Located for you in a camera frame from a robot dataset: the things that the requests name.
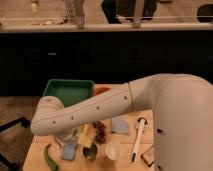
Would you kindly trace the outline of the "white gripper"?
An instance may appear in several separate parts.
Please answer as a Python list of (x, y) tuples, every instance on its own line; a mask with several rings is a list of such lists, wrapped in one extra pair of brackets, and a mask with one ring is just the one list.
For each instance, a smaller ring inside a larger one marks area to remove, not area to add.
[(80, 128), (68, 129), (65, 132), (56, 134), (54, 138), (61, 146), (63, 146), (64, 144), (69, 144), (77, 140), (80, 132)]

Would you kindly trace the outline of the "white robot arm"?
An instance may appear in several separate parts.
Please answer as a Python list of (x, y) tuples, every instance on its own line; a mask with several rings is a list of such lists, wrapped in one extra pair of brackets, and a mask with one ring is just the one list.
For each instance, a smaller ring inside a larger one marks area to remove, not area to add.
[(66, 107), (39, 100), (31, 131), (37, 136), (134, 111), (153, 113), (155, 171), (213, 171), (213, 84), (190, 74), (156, 74)]

